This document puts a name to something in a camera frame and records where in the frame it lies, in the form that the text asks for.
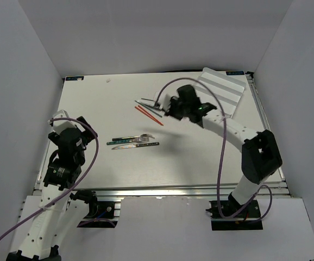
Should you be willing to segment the knife with pink handle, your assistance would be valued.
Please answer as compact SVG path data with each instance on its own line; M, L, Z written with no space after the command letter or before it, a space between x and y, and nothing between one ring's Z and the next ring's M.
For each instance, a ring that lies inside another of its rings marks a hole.
M161 110L161 108L158 105L153 105L150 103L146 103L146 102L142 102L140 100L138 100L138 102L146 107L152 108L152 109L156 109L156 110Z

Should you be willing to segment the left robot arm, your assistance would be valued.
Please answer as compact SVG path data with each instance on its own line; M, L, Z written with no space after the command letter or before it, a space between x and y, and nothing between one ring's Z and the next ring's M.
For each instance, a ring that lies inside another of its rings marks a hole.
M71 193L87 174L81 170L85 150L98 140L97 133L82 116L71 119L66 112L58 112L49 124L53 130L48 138L57 149L49 158L39 208L23 242L7 260L61 260L59 248L70 231L98 210L94 193Z

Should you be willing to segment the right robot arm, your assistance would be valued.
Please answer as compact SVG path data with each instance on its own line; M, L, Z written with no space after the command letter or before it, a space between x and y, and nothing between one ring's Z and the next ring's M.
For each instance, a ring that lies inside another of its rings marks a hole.
M274 134L243 126L224 117L220 105L201 102L192 85L177 89L177 96L165 94L161 107L165 116L177 120L184 118L202 129L221 136L241 153L242 178L228 197L229 212L236 217L248 210L248 201L260 185L282 166L282 158Z

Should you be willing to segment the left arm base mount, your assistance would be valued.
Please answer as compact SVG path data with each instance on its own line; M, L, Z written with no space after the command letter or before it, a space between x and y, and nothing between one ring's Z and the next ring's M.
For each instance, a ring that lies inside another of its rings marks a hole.
M100 201L94 191L79 190L70 195L71 203L83 202L88 211L78 224L79 228L115 228L119 217L119 203L115 201Z

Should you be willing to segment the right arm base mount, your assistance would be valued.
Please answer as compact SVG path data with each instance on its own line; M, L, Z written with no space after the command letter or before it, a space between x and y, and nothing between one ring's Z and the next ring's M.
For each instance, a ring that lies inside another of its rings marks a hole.
M243 211L231 219L224 219L218 211L217 201L210 201L206 213L210 216L213 231L260 231L263 230L261 211L257 200L253 200Z

